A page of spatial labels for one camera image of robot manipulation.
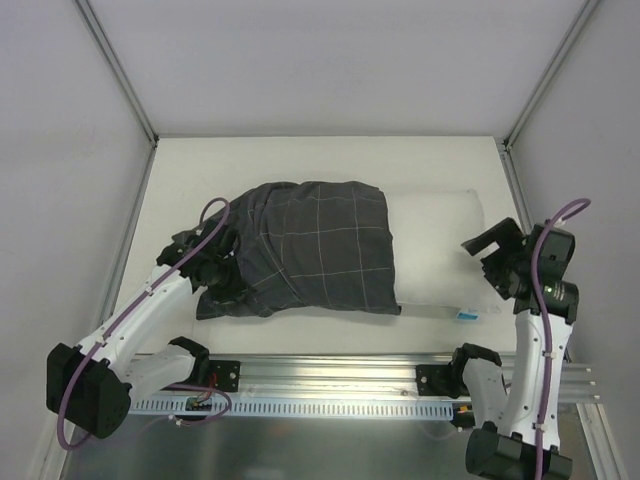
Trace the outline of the white pillow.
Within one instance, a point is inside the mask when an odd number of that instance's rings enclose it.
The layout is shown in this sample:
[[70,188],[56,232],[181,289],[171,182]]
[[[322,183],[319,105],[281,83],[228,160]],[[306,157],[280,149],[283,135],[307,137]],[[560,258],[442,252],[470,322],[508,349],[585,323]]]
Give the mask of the white pillow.
[[485,230],[476,191],[387,190],[395,296],[401,306],[497,314],[500,298],[462,244]]

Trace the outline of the dark grey checked pillowcase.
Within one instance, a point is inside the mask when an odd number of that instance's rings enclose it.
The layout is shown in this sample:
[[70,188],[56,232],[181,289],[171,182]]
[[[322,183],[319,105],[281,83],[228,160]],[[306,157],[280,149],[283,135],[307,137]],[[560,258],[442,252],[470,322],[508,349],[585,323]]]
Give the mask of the dark grey checked pillowcase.
[[202,293],[196,317],[269,317],[303,307],[398,315],[393,237],[384,193],[351,181],[266,183],[215,220],[235,228],[248,288],[237,301]]

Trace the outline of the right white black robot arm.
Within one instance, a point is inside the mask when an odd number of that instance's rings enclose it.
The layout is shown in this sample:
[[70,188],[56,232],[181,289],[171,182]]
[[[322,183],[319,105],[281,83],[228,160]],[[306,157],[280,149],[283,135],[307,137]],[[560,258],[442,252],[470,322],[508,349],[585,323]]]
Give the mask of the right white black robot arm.
[[484,479],[568,479],[573,462],[560,452],[557,410],[579,305],[578,287],[564,279],[575,238],[548,224],[524,234],[506,218],[462,246],[475,256],[490,245],[497,248],[482,270],[514,302],[516,355],[506,379],[496,352],[465,343],[454,353],[448,382],[470,396],[475,421],[466,470]]

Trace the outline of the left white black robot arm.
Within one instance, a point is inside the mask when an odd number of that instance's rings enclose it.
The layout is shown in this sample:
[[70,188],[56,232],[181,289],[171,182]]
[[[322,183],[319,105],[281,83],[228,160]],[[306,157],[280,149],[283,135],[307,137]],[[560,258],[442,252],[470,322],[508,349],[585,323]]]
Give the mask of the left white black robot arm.
[[56,413],[57,437],[70,449],[65,422],[105,439],[131,406],[181,384],[209,392],[215,376],[207,347],[184,336],[145,360],[135,358],[147,337],[197,291],[222,301],[245,291],[234,249],[235,228],[215,220],[174,236],[140,290],[75,346],[58,344],[46,364],[46,406]]

